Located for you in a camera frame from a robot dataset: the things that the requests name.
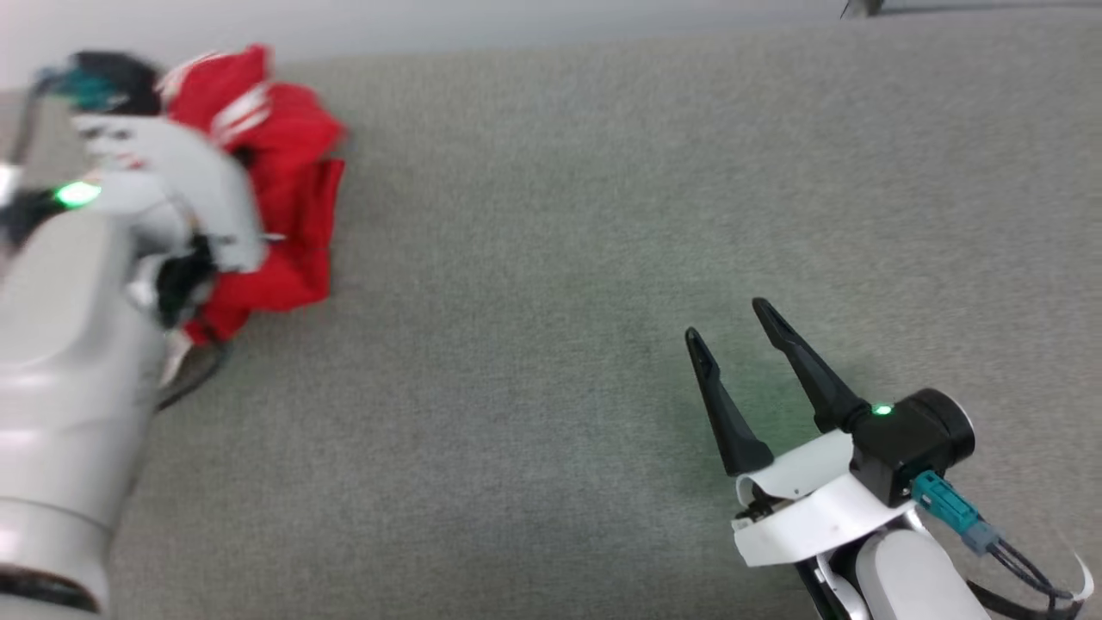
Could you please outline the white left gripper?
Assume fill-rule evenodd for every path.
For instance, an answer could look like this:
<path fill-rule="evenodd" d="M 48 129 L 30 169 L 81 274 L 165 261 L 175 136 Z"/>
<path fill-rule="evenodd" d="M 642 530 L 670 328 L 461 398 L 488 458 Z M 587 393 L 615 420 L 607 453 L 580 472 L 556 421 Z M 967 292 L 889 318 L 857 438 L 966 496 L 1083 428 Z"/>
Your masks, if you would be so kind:
<path fill-rule="evenodd" d="M 208 137 L 162 116 L 77 115 L 93 157 L 90 208 L 121 217 L 145 251 L 181 255 L 205 237 L 220 272 L 255 272 L 264 232 L 251 178 Z"/>

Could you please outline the red and white garment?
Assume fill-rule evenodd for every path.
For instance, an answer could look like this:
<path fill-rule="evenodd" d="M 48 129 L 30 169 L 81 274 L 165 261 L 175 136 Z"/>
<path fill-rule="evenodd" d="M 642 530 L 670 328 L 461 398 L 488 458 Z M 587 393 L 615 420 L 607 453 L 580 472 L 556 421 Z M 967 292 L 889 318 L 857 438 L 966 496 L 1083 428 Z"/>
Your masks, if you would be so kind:
<path fill-rule="evenodd" d="M 268 50 L 207 53 L 168 70 L 158 94 L 169 118 L 239 157 L 251 177 L 270 243 L 263 267 L 223 274 L 193 342 L 210 328 L 223 341 L 253 313 L 287 313 L 331 293 L 331 240 L 345 162 L 333 157 L 345 129 L 306 86 L 276 81 Z"/>

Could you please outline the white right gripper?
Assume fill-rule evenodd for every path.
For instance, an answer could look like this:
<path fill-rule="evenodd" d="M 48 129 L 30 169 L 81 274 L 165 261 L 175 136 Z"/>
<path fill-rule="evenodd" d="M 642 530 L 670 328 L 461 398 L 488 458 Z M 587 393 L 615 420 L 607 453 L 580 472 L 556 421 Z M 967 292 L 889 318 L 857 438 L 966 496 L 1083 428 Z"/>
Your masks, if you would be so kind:
<path fill-rule="evenodd" d="M 736 498 L 741 505 L 749 507 L 752 491 L 760 489 L 782 502 L 771 515 L 756 522 L 749 518 L 732 522 L 734 544 L 744 563 L 763 567 L 807 561 L 911 512 L 916 507 L 912 501 L 893 509 L 851 475 L 853 443 L 843 432 L 869 415 L 869 401 L 851 391 L 768 300 L 752 300 L 752 311 L 769 342 L 795 370 L 814 409 L 815 428 L 830 433 L 774 460 L 771 448 L 754 435 L 721 383 L 720 366 L 700 333 L 685 330 L 687 350 L 721 464 L 727 476 L 736 476 Z"/>

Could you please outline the grey fabric sofa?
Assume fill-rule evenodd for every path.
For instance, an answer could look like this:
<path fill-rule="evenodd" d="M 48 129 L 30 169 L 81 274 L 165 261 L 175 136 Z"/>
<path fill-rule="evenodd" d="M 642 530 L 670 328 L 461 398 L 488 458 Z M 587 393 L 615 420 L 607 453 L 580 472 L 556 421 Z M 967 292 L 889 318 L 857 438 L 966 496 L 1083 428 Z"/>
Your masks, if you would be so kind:
<path fill-rule="evenodd" d="M 771 300 L 1102 620 L 1102 6 L 287 65 L 350 129 L 333 294 L 158 420 L 119 620 L 815 620 L 733 546 L 684 330 L 776 452 Z"/>

